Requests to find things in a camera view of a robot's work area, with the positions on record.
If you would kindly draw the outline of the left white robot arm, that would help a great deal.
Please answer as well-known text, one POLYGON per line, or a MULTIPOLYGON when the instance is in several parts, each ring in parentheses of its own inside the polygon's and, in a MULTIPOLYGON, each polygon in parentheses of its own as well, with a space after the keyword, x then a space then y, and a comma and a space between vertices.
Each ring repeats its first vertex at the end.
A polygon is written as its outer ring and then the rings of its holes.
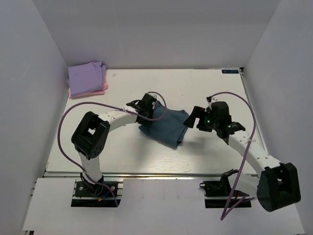
POLYGON ((81 159, 82 181, 87 183, 86 188, 92 195, 99 195, 103 191, 99 155, 104 150, 109 133, 127 124, 150 125, 156 102, 155 95, 145 94, 141 100, 131 101, 123 108, 103 115, 91 111, 85 113, 71 142, 81 159))

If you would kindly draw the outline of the teal blue t shirt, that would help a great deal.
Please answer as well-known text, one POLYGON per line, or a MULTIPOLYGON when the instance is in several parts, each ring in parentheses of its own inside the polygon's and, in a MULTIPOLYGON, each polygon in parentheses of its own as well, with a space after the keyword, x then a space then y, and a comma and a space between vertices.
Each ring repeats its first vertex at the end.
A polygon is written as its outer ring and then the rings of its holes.
POLYGON ((141 125, 139 130, 147 137, 172 149, 182 143, 188 128, 183 124, 189 114, 185 110, 167 109, 163 118, 151 125, 141 125))

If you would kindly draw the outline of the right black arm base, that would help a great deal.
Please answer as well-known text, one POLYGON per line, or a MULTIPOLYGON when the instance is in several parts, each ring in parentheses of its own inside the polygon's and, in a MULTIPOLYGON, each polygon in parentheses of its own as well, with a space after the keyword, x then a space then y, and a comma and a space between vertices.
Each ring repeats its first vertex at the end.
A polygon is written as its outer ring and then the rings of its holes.
MULTIPOLYGON (((231 184, 229 182, 229 177, 234 176, 238 173, 237 169, 232 169, 221 175, 218 181, 203 181, 199 184, 199 187, 204 190, 204 202, 206 209, 222 209, 224 208, 229 194, 231 192, 231 184)), ((250 197, 248 194, 234 190, 231 197, 228 208, 231 208, 235 203, 239 202, 241 198, 244 198, 243 202, 237 205, 237 208, 251 208, 251 201, 255 197, 250 197)))

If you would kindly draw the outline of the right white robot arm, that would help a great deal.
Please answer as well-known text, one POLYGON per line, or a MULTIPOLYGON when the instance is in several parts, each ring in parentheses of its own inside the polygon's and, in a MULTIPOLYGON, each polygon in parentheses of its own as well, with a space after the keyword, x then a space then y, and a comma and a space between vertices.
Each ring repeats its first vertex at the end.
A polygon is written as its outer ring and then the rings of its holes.
POLYGON ((206 190, 206 196, 229 196, 239 191, 256 197, 268 212, 301 200, 296 167, 292 163, 280 162, 252 142, 246 129, 240 123, 232 121, 226 102, 211 102, 207 108, 195 106, 183 124, 189 128, 196 127, 200 131, 215 131, 228 146, 245 157, 258 175, 257 178, 244 174, 239 176, 237 169, 229 170, 221 175, 219 181, 205 181, 200 184, 206 190))

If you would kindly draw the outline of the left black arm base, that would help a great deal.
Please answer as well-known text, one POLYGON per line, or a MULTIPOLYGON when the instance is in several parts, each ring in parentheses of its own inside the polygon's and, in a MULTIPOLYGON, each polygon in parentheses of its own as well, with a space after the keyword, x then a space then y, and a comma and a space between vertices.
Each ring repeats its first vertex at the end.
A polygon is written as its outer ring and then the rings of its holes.
POLYGON ((71 207, 72 208, 117 208, 122 197, 122 182, 106 181, 113 192, 113 198, 109 189, 102 185, 85 183, 82 179, 74 184, 71 207))

